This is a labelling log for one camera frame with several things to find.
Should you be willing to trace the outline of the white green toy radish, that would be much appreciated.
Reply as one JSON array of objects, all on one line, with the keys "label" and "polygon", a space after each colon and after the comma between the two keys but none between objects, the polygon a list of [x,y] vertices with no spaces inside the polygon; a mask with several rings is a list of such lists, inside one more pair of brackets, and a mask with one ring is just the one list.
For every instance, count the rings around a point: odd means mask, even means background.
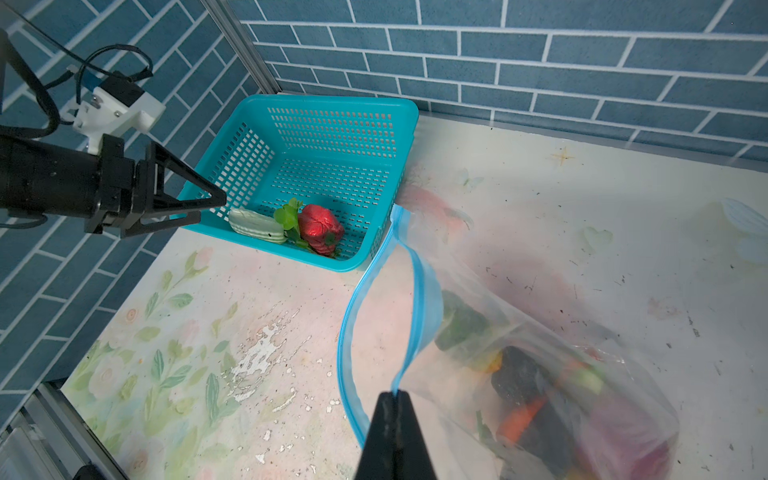
[{"label": "white green toy radish", "polygon": [[233,231],[240,235],[275,244],[301,241],[298,216],[303,203],[292,198],[277,208],[271,216],[247,209],[232,209],[228,222]]}]

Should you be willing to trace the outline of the dark toy avocado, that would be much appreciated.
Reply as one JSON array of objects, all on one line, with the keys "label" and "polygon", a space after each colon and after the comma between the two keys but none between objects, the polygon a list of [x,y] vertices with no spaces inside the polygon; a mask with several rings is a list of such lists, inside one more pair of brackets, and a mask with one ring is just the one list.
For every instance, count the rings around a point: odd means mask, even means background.
[{"label": "dark toy avocado", "polygon": [[501,352],[501,366],[491,375],[491,385],[505,405],[520,407],[542,394],[551,375],[526,352],[508,346]]}]

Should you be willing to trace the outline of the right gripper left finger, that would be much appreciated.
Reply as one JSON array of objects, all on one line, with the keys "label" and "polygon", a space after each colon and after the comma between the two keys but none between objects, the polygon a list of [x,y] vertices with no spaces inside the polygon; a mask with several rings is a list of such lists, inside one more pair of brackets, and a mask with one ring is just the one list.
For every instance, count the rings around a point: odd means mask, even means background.
[{"label": "right gripper left finger", "polygon": [[378,397],[368,435],[355,473],[355,480],[396,478],[396,400],[391,392]]}]

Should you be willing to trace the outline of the green yellow toy corn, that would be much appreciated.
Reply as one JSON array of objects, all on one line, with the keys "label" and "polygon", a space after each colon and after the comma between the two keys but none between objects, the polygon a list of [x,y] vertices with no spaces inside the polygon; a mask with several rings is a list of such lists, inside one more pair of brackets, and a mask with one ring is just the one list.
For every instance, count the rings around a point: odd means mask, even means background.
[{"label": "green yellow toy corn", "polygon": [[443,290],[442,299],[443,320],[434,340],[439,350],[457,347],[490,328],[489,320],[457,294]]}]

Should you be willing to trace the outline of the purple toy onion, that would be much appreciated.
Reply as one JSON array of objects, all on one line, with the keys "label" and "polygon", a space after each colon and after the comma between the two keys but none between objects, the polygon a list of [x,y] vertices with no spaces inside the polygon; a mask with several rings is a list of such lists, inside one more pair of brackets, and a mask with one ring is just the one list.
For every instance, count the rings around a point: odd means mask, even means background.
[{"label": "purple toy onion", "polygon": [[595,479],[666,479],[675,438],[634,401],[602,394],[578,429],[577,462]]}]

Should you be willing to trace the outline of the teal plastic basket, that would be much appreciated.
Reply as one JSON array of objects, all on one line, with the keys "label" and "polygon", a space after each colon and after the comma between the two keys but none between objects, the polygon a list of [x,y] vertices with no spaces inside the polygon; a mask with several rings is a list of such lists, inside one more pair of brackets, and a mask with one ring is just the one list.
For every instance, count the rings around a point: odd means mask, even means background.
[{"label": "teal plastic basket", "polygon": [[[380,244],[419,119],[406,99],[254,95],[238,104],[197,164],[227,195],[191,230],[335,272],[363,265]],[[296,200],[331,211],[344,228],[333,256],[249,238],[233,209],[267,217]]]}]

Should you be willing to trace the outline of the red toy strawberry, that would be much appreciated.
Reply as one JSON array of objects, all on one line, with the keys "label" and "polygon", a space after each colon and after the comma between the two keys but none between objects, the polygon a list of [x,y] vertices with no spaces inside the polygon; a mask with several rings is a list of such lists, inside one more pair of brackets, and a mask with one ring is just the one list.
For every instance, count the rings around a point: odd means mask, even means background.
[{"label": "red toy strawberry", "polygon": [[327,208],[309,204],[298,214],[301,238],[317,254],[333,257],[344,237],[340,221]]}]

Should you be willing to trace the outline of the orange toy carrot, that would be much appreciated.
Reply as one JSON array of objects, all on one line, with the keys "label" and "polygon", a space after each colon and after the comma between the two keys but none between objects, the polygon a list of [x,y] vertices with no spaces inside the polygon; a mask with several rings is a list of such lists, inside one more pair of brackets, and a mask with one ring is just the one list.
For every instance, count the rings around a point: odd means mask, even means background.
[{"label": "orange toy carrot", "polygon": [[523,406],[516,407],[497,428],[496,439],[505,445],[518,444],[538,412],[547,403],[546,397],[539,396]]}]

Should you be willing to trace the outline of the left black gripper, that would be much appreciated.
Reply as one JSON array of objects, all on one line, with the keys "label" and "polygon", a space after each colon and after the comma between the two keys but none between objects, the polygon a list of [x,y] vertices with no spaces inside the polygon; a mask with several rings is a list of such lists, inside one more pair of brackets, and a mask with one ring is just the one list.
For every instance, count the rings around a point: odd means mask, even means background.
[{"label": "left black gripper", "polygon": [[[190,183],[204,197],[172,197],[165,189],[168,172]],[[224,190],[156,142],[151,142],[145,157],[136,161],[124,156],[122,138],[103,135],[96,179],[94,206],[85,220],[85,232],[89,234],[103,234],[105,229],[114,228],[119,230],[119,238],[125,239],[172,230],[199,223],[199,210],[222,207],[227,202]]]}]

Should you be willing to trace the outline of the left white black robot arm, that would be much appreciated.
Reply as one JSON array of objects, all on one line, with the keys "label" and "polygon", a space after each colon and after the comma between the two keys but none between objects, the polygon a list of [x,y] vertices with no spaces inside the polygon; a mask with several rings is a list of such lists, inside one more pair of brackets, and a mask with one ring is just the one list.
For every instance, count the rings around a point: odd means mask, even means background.
[{"label": "left white black robot arm", "polygon": [[42,128],[1,129],[1,207],[12,228],[59,215],[83,219],[88,234],[117,229],[132,237],[197,224],[226,204],[220,187],[156,142],[143,159],[126,157],[123,134],[148,133],[165,111],[132,77],[111,72],[88,81],[83,68],[67,71],[92,97],[77,98],[62,115],[49,93],[54,85],[40,81],[6,34],[1,67],[15,71],[47,117]]}]

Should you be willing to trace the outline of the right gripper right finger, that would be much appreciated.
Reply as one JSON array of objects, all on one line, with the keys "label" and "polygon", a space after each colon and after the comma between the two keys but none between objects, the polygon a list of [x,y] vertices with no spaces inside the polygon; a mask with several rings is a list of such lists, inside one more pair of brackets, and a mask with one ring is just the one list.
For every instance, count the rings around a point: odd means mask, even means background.
[{"label": "right gripper right finger", "polygon": [[394,397],[394,478],[436,480],[428,449],[409,394],[401,390]]}]

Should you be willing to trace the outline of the clear zip top bag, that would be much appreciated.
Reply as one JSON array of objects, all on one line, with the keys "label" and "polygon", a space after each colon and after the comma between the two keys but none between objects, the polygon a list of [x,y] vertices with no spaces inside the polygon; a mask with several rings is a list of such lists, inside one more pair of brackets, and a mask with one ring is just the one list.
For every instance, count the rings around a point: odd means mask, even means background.
[{"label": "clear zip top bag", "polygon": [[358,479],[666,479],[677,414],[616,336],[547,326],[391,210],[337,349]]}]

